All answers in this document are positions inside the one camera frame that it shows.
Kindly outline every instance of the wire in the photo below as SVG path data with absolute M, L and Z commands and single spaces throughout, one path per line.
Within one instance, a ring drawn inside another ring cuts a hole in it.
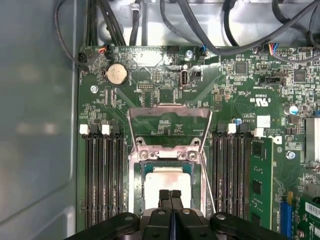
M 284 12 L 280 9 L 279 7 L 279 1 L 278 0 L 272 0 L 272 12 L 275 16 L 275 18 L 282 24 L 285 24 L 287 23 L 288 21 L 290 21 L 290 18 L 288 18 Z M 310 44 L 310 38 L 309 38 L 309 31 L 308 29 L 301 25 L 300 23 L 298 22 L 295 22 L 292 26 L 291 26 L 292 29 L 296 29 L 298 30 L 300 33 L 302 33 L 308 43 L 308 45 L 311 45 Z
M 95 60 L 99 57 L 99 53 L 95 53 L 87 62 L 80 62 L 79 60 L 77 60 L 76 58 L 74 58 L 74 56 L 69 52 L 66 43 L 62 37 L 61 34 L 61 30 L 60 30 L 60 24 L 59 24 L 59 10 L 61 8 L 61 6 L 66 2 L 67 0 L 60 0 L 58 1 L 58 3 L 55 6 L 54 9 L 54 26 L 55 26 L 55 31 L 56 31 L 56 35 L 58 37 L 59 43 L 63 49 L 63 51 L 65 52 L 66 56 L 72 61 L 74 62 L 76 65 L 80 66 L 80 67 L 88 67 L 89 65 L 93 64 L 95 62 Z
M 246 44 L 244 46 L 239 46 L 239 47 L 226 47 L 226 48 L 219 49 L 211 43 L 211 41 L 209 40 L 209 38 L 207 37 L 207 35 L 203 31 L 203 29 L 201 28 L 194 13 L 192 12 L 187 0 L 177 0 L 177 1 L 178 1 L 178 4 L 182 10 L 182 13 L 183 13 L 186 21 L 190 25 L 193 32 L 198 36 L 198 38 L 203 42 L 203 44 L 213 54 L 220 55 L 220 56 L 236 55 L 236 54 L 242 53 L 246 50 L 256 48 L 264 43 L 267 43 L 267 42 L 273 40 L 274 38 L 278 37 L 280 34 L 285 32 L 288 28 L 290 28 L 294 23 L 299 21 L 303 16 L 305 16 L 313 8 L 315 8 L 316 6 L 318 6 L 320 4 L 320 0 L 313 1 L 308 6 L 306 6 L 302 11 L 300 11 L 296 16 L 294 16 L 291 20 L 289 20 L 286 24 L 282 25 L 274 32 L 268 34 L 267 36 L 255 41 L 255 42 Z
M 303 60 L 290 60 L 288 58 L 285 58 L 283 56 L 279 56 L 277 54 L 273 54 L 273 57 L 278 59 L 278 60 L 280 60 L 280 61 L 286 62 L 286 63 L 305 64 L 305 63 L 308 63 L 308 62 L 312 62 L 312 61 L 318 60 L 320 58 L 320 54 L 312 56 L 312 57 L 309 57 L 309 58 L 306 58 L 306 59 L 303 59 Z
M 107 11 L 108 16 L 110 18 L 110 22 L 112 23 L 112 25 L 114 27 L 114 31 L 115 31 L 115 34 L 118 37 L 119 43 L 120 43 L 120 45 L 125 46 L 126 45 L 126 41 L 124 39 L 124 36 L 122 34 L 122 31 L 121 31 L 121 28 L 119 26 L 118 20 L 117 20 L 115 14 L 114 14 L 114 11 L 112 11 L 112 8 L 111 8 L 111 6 L 109 4 L 109 0 L 106 0 L 104 2 L 105 2 L 106 11 Z
M 135 4 L 141 3 L 141 0 L 135 0 Z M 139 30 L 139 21 L 140 21 L 140 12 L 135 10 L 132 13 L 132 31 L 129 40 L 129 46 L 135 46 L 137 44 L 138 30 Z
M 230 11 L 231 11 L 231 9 L 234 8 L 235 3 L 236 3 L 236 0 L 225 0 L 222 5 L 222 10 L 224 11 L 223 27 L 224 27 L 225 35 L 228 38 L 231 45 L 234 47 L 237 47 L 237 46 L 239 46 L 239 44 L 237 43 L 234 36 L 232 35 L 232 32 L 230 30 L 230 22 L 229 22 Z
M 101 10 L 101 13 L 103 15 L 103 18 L 104 18 L 104 21 L 105 21 L 105 24 L 106 24 L 106 27 L 110 33 L 110 36 L 111 36 L 111 39 L 112 39 L 112 42 L 114 43 L 114 45 L 118 46 L 120 45 L 120 42 L 118 40 L 118 37 L 116 35 L 116 32 L 115 32 L 115 29 L 114 29 L 114 26 L 113 24 L 111 23 L 111 20 L 109 18 L 109 15 L 107 14 L 107 10 L 104 6 L 104 4 L 102 3 L 101 0 L 97 0 L 97 4 Z
M 311 14 L 311 18 L 310 18 L 310 22 L 309 22 L 309 38 L 310 38 L 312 45 L 315 46 L 317 49 L 320 49 L 320 44 L 315 41 L 315 38 L 313 36 L 313 29 L 314 29 L 314 24 L 316 21 L 316 16 L 317 16 L 318 10 L 319 10 L 319 5 L 316 6 L 316 8 L 313 10 L 313 12 Z
M 97 46 L 98 45 L 98 33 L 97 33 L 97 0 L 91 0 L 91 29 L 90 29 L 90 35 L 91 35 L 91 46 Z
M 165 0 L 160 0 L 160 13 L 163 23 L 166 25 L 166 27 L 173 32 L 175 35 L 185 39 L 189 43 L 195 45 L 195 46 L 202 46 L 202 44 L 196 40 L 193 40 L 192 38 L 188 37 L 186 34 L 178 30 L 173 24 L 168 20 L 166 16 L 166 2 Z

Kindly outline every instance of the connector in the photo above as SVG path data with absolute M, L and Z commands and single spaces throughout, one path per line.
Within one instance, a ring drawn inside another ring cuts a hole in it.
M 280 234 L 291 239 L 292 206 L 286 201 L 280 203 Z

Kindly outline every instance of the dimm slot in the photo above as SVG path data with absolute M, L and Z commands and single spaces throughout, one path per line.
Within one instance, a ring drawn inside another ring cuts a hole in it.
M 93 140 L 91 138 L 85 139 L 85 228 L 89 228 L 92 226 L 92 147 Z

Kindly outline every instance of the cable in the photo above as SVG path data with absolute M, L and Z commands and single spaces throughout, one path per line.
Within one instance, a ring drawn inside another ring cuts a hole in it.
M 126 41 L 124 39 L 124 36 L 122 34 L 122 31 L 121 31 L 121 28 L 119 26 L 118 20 L 117 20 L 115 14 L 114 14 L 114 11 L 112 11 L 112 8 L 111 8 L 108 0 L 106 0 L 104 2 L 105 2 L 106 11 L 107 11 L 108 16 L 110 18 L 110 22 L 112 23 L 112 25 L 114 27 L 114 31 L 115 31 L 115 34 L 118 37 L 119 43 L 120 43 L 120 45 L 125 46 L 126 45 Z
M 103 15 L 103 18 L 104 18 L 104 21 L 105 21 L 105 24 L 106 24 L 106 27 L 110 33 L 110 36 L 111 36 L 111 39 L 112 39 L 112 42 L 114 43 L 114 45 L 118 46 L 120 45 L 120 42 L 118 41 L 118 37 L 116 35 L 116 32 L 115 32 L 115 29 L 114 29 L 114 26 L 112 25 L 111 23 L 111 20 L 109 18 L 109 15 L 107 14 L 107 10 L 104 6 L 104 4 L 102 3 L 101 0 L 97 0 L 97 4 L 101 10 L 101 13 Z
M 193 40 L 192 38 L 188 37 L 183 32 L 179 31 L 175 26 L 172 25 L 172 23 L 168 20 L 166 16 L 166 2 L 165 0 L 160 0 L 160 13 L 162 17 L 163 23 L 166 25 L 166 27 L 173 32 L 175 35 L 187 40 L 189 43 L 195 45 L 195 46 L 202 46 L 201 43 L 199 43 L 196 40 Z
M 199 39 L 203 42 L 203 44 L 213 53 L 216 55 L 224 56 L 224 55 L 236 55 L 239 53 L 242 53 L 246 50 L 256 48 L 264 43 L 267 43 L 274 38 L 278 37 L 280 34 L 282 34 L 284 31 L 286 31 L 288 28 L 290 28 L 294 23 L 299 21 L 303 16 L 305 16 L 308 12 L 310 12 L 313 8 L 315 8 L 317 5 L 320 4 L 320 0 L 315 0 L 312 3 L 310 3 L 308 6 L 306 6 L 302 11 L 300 11 L 296 16 L 294 16 L 291 20 L 289 20 L 286 24 L 279 27 L 274 32 L 268 34 L 267 36 L 252 42 L 250 44 L 246 44 L 244 46 L 239 47 L 226 47 L 226 48 L 216 48 L 201 26 L 199 25 L 194 13 L 192 12 L 190 5 L 188 4 L 187 0 L 177 0 L 178 4 L 182 10 L 182 13 L 190 25 L 191 29 L 194 31 L 194 33 L 199 37 Z
M 320 49 L 320 44 L 315 41 L 315 38 L 313 36 L 313 29 L 314 29 L 314 24 L 316 21 L 318 10 L 319 10 L 319 5 L 316 6 L 316 8 L 313 10 L 311 14 L 310 23 L 309 23 L 309 38 L 312 45 L 315 46 L 317 49 Z
M 281 61 L 286 62 L 286 63 L 291 63 L 291 64 L 305 64 L 305 63 L 308 63 L 308 62 L 312 62 L 312 61 L 318 60 L 320 58 L 320 54 L 312 56 L 312 57 L 309 57 L 307 59 L 303 59 L 303 60 L 290 60 L 288 58 L 285 58 L 283 56 L 279 56 L 279 55 L 276 55 L 276 54 L 274 54 L 272 56 L 274 58 L 278 59 L 278 60 L 281 60 Z
M 286 57 L 279 56 L 279 55 L 276 54 L 277 48 L 279 46 L 278 43 L 269 43 L 268 45 L 269 45 L 270 55 L 273 56 L 274 58 L 276 58 L 278 60 L 281 60 L 283 62 L 286 62 L 286 63 L 305 64 L 305 63 L 308 63 L 308 62 L 311 62 L 311 61 L 318 60 L 320 58 L 320 54 L 318 54 L 318 55 L 315 55 L 315 56 L 312 56 L 312 57 L 309 57 L 309 58 L 306 58 L 306 59 L 303 59 L 303 60 L 290 60 L 290 59 L 288 59 Z
M 91 0 L 91 46 L 98 45 L 98 33 L 97 33 L 97 0 Z
M 95 60 L 99 57 L 100 53 L 96 53 L 94 54 L 87 62 L 80 62 L 79 60 L 77 60 L 76 58 L 74 58 L 74 56 L 69 52 L 66 43 L 62 37 L 61 34 L 61 30 L 60 30 L 60 24 L 59 24 L 59 10 L 61 8 L 61 6 L 66 2 L 67 0 L 60 0 L 58 1 L 58 3 L 55 6 L 54 9 L 54 26 L 55 26 L 55 31 L 56 31 L 56 35 L 58 37 L 58 40 L 60 42 L 60 45 L 62 47 L 62 49 L 64 50 L 66 56 L 72 61 L 74 62 L 76 65 L 80 66 L 80 67 L 88 67 L 90 64 L 93 64 L 95 62 Z
M 278 0 L 272 0 L 272 12 L 275 16 L 275 18 L 282 24 L 285 24 L 287 23 L 288 21 L 290 21 L 290 18 L 288 18 L 284 12 L 280 9 L 279 7 L 279 1 Z M 296 29 L 298 30 L 300 33 L 302 33 L 308 43 L 308 45 L 311 45 L 310 44 L 310 38 L 309 38 L 309 31 L 308 29 L 301 25 L 300 23 L 298 22 L 295 22 L 292 26 L 291 26 L 292 29 Z
M 230 23 L 229 23 L 230 11 L 231 11 L 231 9 L 234 8 L 235 3 L 236 3 L 236 0 L 225 0 L 223 5 L 222 5 L 222 10 L 224 11 L 224 14 L 223 14 L 223 27 L 224 27 L 225 35 L 228 38 L 228 40 L 231 43 L 231 45 L 234 46 L 234 47 L 237 47 L 237 46 L 239 46 L 239 44 L 234 39 L 234 36 L 231 33 Z
M 135 0 L 135 4 L 141 3 L 141 0 Z M 137 37 L 138 37 L 138 30 L 139 30 L 139 18 L 140 18 L 140 12 L 135 10 L 132 13 L 132 30 L 129 40 L 129 46 L 135 46 L 137 44 Z

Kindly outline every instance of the ram slot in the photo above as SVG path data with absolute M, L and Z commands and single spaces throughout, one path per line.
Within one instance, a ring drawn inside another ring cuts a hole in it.
M 227 172 L 228 175 L 228 182 L 227 182 L 227 189 L 228 189 L 228 204 L 226 211 L 230 214 L 234 214 L 234 146 L 235 146 L 235 138 L 233 135 L 228 136 L 228 151 L 227 151 Z
M 122 138 L 115 140 L 116 151 L 115 151 L 115 170 L 116 170 L 116 209 L 117 213 L 123 212 L 123 170 L 124 170 L 124 141 Z
M 214 205 L 217 212 L 221 212 L 223 210 L 223 150 L 223 136 L 213 133 L 212 189 L 214 194 Z
M 106 139 L 105 146 L 105 173 L 106 173 L 106 186 L 105 186 L 105 200 L 106 200 L 106 219 L 113 216 L 113 153 L 114 153 L 114 141 L 113 139 Z
M 107 219 L 107 193 L 106 193 L 106 163 L 107 163 L 107 145 L 108 140 L 104 138 L 102 140 L 102 212 L 101 212 L 101 218 L 102 221 Z
M 222 211 L 226 212 L 228 207 L 228 196 L 229 196 L 229 188 L 228 188 L 228 181 L 229 181 L 229 175 L 228 175 L 228 151 L 229 151 L 229 141 L 228 137 L 224 137 L 223 141 L 223 155 L 222 155 L 222 165 L 223 165 L 223 171 L 222 171 Z
M 93 209 L 93 139 L 85 139 L 85 228 L 92 226 Z
M 244 217 L 244 199 L 246 198 L 244 195 L 244 176 L 248 174 L 245 172 L 245 146 L 246 140 L 243 135 L 238 135 L 237 137 L 237 159 L 236 162 L 238 164 L 238 171 L 236 174 L 237 181 L 237 211 L 236 216 L 243 218 Z
M 95 199 L 96 199 L 96 224 L 102 221 L 103 210 L 103 172 L 104 172 L 104 158 L 103 158 L 103 139 L 99 137 L 95 139 L 94 148 L 94 163 L 95 163 Z
M 245 147 L 243 148 L 243 218 L 248 218 L 249 213 L 249 165 L 251 157 L 251 142 L 252 137 L 244 140 Z

